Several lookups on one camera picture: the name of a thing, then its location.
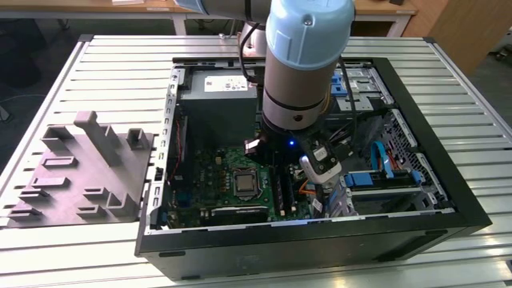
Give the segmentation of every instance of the cable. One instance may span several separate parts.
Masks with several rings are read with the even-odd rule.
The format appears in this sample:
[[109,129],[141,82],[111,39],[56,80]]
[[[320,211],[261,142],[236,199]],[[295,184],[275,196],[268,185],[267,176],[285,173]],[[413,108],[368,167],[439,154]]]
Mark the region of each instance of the cable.
[[233,24],[231,24],[231,30],[229,30],[228,38],[231,38],[235,35],[235,27],[237,27],[237,26],[239,26],[239,20],[233,19]]
[[47,95],[43,95],[43,94],[17,95],[17,96],[12,96],[8,99],[1,100],[0,103],[8,102],[11,100],[15,100],[16,98],[23,98],[23,97],[47,97]]
[[257,27],[259,27],[259,23],[255,23],[255,26],[251,28],[251,30],[248,31],[245,37],[243,38],[243,40],[240,42],[240,50],[239,50],[239,61],[240,61],[241,73],[243,73],[243,76],[245,77],[247,81],[249,81],[251,83],[256,83],[256,78],[253,76],[249,76],[247,73],[245,65],[243,63],[243,48],[245,46],[248,39],[251,38],[251,35],[253,34],[255,30],[257,29]]
[[349,82],[349,76],[347,73],[347,67],[345,67],[345,63],[343,61],[341,56],[339,57],[339,64],[341,66],[343,81],[345,83],[347,94],[348,94],[349,100],[351,100],[351,109],[352,109],[352,118],[353,118],[353,120],[352,120],[352,122],[353,122],[352,145],[353,145],[355,144],[355,138],[356,138],[356,132],[357,132],[357,111],[355,109],[355,100],[353,100],[353,93],[352,93],[352,87],[351,87],[351,82]]
[[[13,99],[23,98],[23,97],[47,97],[47,95],[43,95],[43,94],[17,95],[17,96],[12,96],[8,99],[1,100],[0,103],[8,102]],[[7,119],[4,119],[1,116],[1,112],[0,112],[0,123],[3,124],[8,123]]]
[[304,181],[300,189],[299,189],[299,194],[312,194],[315,195],[316,194],[316,191],[312,191],[312,190],[305,190],[304,187],[305,187],[305,184],[307,184],[308,180]]
[[179,136],[179,121],[176,120],[176,142],[177,142],[177,161],[176,161],[176,165],[175,165],[175,169],[173,169],[173,172],[171,174],[171,177],[169,177],[169,181],[175,178],[175,174],[176,174],[176,171],[177,171],[177,166],[181,162],[181,139],[180,139],[180,136]]

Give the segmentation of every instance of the aluminum extrusion table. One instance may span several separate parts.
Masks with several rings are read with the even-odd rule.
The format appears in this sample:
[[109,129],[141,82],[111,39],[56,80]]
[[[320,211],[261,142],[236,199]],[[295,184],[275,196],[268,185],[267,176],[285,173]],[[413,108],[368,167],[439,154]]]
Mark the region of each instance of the aluminum extrusion table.
[[[95,36],[80,41],[0,176],[0,207],[17,201],[49,124],[96,110],[115,131],[160,133],[172,58],[236,56],[217,37]],[[512,130],[436,44],[352,38],[344,56],[388,57],[493,225],[403,262],[215,278],[199,286],[504,287],[512,280]],[[7,223],[0,211],[0,225]],[[133,256],[139,223],[0,230],[0,287],[161,287],[175,283]]]

